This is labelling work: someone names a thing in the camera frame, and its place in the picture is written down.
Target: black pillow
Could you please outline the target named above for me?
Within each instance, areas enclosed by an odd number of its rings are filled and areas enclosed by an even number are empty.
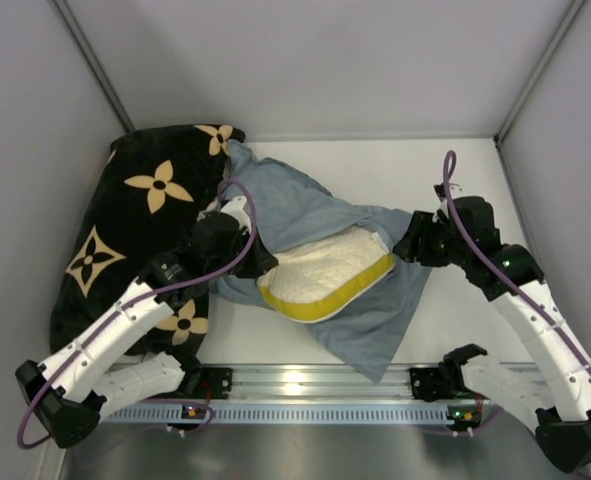
[[[223,125],[140,130],[111,144],[111,154],[86,210],[50,325],[60,350],[102,315],[155,255],[185,240],[197,215],[215,199],[228,159]],[[182,345],[195,354],[208,330],[208,295],[189,302],[127,353]]]

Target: white floor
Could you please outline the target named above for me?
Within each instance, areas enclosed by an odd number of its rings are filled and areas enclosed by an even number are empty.
[[[502,241],[524,243],[502,169],[490,139],[251,144],[308,173],[337,197],[407,211],[434,211],[433,185],[441,183],[447,150],[458,155],[453,181],[481,195],[495,209]],[[340,363],[302,324],[254,307],[215,297],[209,334],[199,351],[203,363]],[[441,360],[444,353],[477,343],[504,362],[531,362],[508,324],[457,267],[435,270],[395,358],[395,363]]]

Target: quilted white pad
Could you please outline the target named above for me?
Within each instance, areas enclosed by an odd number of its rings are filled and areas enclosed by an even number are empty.
[[[262,295],[276,310],[306,323],[337,314],[394,265],[379,236],[359,227],[275,257],[279,266],[258,279]]]

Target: yellow trim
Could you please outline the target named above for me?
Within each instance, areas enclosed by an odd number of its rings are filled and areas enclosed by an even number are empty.
[[[360,293],[384,277],[395,265],[392,254],[380,258],[366,270],[351,278],[328,297],[312,303],[286,302],[276,297],[267,286],[259,287],[266,303],[293,320],[300,322],[317,322],[326,320],[344,308]]]

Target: metal frame edge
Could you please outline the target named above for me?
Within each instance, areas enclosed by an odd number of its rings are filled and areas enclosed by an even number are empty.
[[[495,149],[497,150],[499,164],[502,168],[504,180],[506,181],[506,185],[508,186],[508,192],[510,193],[511,201],[513,203],[513,207],[515,208],[515,213],[517,214],[517,221],[519,222],[520,229],[522,230],[522,234],[524,235],[526,245],[536,258],[540,258],[537,249],[537,244],[533,236],[533,229],[530,227],[528,215],[526,214],[526,208],[524,207],[524,202],[519,194],[519,190],[515,182],[515,177],[511,170],[510,164],[506,161],[502,144],[499,143],[497,139],[495,139]]]
[[[84,60],[84,63],[86,63],[88,70],[97,81],[99,88],[104,94],[104,97],[108,101],[108,104],[119,120],[119,123],[122,125],[124,131],[126,133],[134,131],[135,125],[133,124],[133,121],[128,115],[128,112],[120,100],[119,95],[117,95],[117,91],[108,78],[104,67],[102,67],[99,58],[91,47],[88,38],[84,34],[84,31],[75,17],[73,10],[68,5],[68,2],[66,0],[48,0],[48,3],[53,8],[55,15],[59,17],[60,21],[62,22],[62,26],[71,37],[71,40],[73,40],[73,43],[77,47],[77,50]]]
[[[544,73],[548,70],[548,67],[555,57],[555,54],[559,51],[560,46],[567,38],[571,28],[577,23],[578,18],[584,11],[584,7],[587,4],[588,0],[571,0],[569,3],[566,12],[555,28],[555,31],[548,41],[546,48],[531,70],[528,79],[524,83],[519,95],[513,102],[508,114],[504,118],[504,121],[502,122],[499,131],[495,136],[495,141],[498,145],[501,145],[504,140],[506,140],[506,137],[509,135],[513,125],[515,125],[515,122],[521,114],[526,102],[531,97],[535,87],[539,84]]]
[[[59,480],[64,466],[66,450],[59,448],[53,440],[46,442],[33,480]]]

